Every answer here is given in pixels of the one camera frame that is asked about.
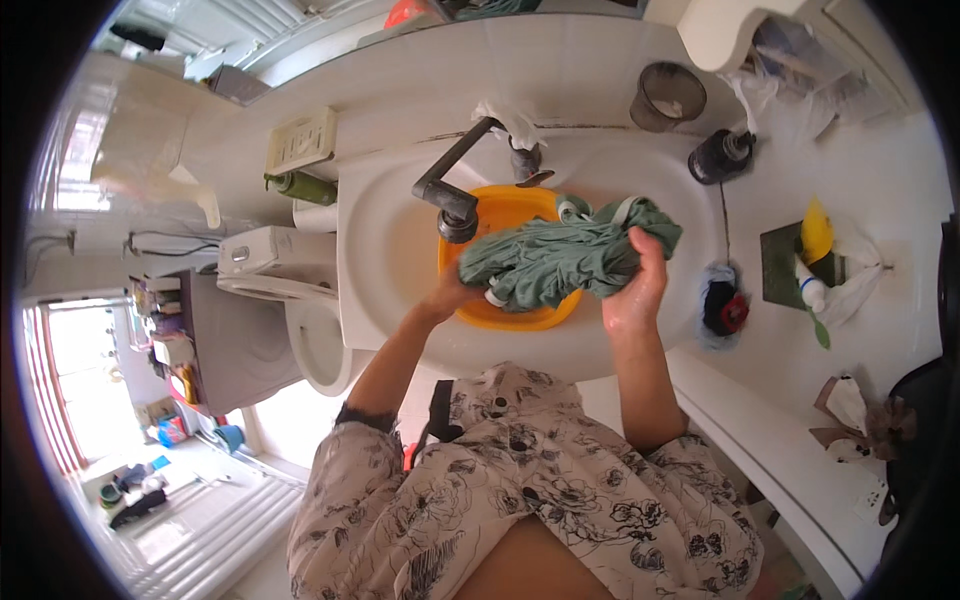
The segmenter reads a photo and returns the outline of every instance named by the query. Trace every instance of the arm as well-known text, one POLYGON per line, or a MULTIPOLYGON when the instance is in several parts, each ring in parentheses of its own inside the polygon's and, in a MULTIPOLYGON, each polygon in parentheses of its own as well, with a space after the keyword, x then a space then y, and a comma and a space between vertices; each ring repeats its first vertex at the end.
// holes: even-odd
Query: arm
POLYGON ((681 436, 689 418, 677 406, 657 331, 666 287, 663 249, 641 228, 631 228, 629 235, 640 268, 622 290, 603 299, 603 320, 619 381, 624 437, 645 451, 681 436))
POLYGON ((483 288, 460 282, 457 266, 454 262, 447 267, 437 287, 403 318, 353 386, 348 408, 368 415, 395 414, 399 410, 430 332, 457 308, 483 298, 483 288))

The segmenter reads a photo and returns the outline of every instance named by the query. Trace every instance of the wet green garment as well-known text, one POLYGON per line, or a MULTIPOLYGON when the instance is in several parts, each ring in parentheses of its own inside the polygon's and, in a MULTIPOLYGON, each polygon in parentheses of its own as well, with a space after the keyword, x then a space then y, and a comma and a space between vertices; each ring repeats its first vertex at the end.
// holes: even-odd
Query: wet green garment
POLYGON ((487 300, 507 312, 551 306, 577 288, 605 298, 636 272, 627 229, 657 238, 669 259, 683 229, 647 198, 610 203, 593 214, 583 199, 557 197, 561 221, 528 221, 478 239, 460 256, 460 280, 489 286, 487 300))

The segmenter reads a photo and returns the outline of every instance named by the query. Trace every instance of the white toilet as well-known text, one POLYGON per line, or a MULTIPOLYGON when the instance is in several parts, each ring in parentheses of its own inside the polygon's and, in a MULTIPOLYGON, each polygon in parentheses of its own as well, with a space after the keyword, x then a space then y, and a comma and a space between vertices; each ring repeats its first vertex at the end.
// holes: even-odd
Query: white toilet
POLYGON ((358 373, 344 346, 337 300, 337 237, 264 227, 220 243, 217 287, 285 303, 290 346, 303 377, 338 396, 358 373))

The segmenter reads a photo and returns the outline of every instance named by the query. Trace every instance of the black bottle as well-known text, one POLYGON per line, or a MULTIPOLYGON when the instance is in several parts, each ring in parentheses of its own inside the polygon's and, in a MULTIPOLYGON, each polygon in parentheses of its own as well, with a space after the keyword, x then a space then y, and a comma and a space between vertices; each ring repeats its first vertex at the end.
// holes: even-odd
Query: black bottle
POLYGON ((703 185, 731 180, 750 164, 755 142, 756 136, 750 132, 720 130, 690 153, 686 166, 690 175, 703 185))

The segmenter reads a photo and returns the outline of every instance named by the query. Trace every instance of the blue bucket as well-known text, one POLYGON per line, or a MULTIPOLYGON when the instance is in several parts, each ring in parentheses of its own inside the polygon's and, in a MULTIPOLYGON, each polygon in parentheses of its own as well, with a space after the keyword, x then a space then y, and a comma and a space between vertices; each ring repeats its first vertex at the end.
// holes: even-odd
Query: blue bucket
POLYGON ((236 425, 220 425, 213 430, 224 449, 233 453, 243 443, 243 430, 236 425))

